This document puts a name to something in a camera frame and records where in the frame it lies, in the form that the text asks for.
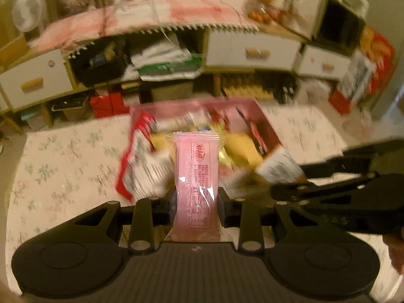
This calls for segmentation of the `person's right hand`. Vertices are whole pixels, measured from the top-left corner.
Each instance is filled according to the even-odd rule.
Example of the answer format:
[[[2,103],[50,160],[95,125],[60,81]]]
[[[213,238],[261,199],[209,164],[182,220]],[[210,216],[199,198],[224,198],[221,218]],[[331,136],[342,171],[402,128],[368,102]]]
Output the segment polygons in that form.
[[[389,257],[393,268],[400,274],[404,273],[404,241],[403,236],[384,235],[384,244],[388,246]]]

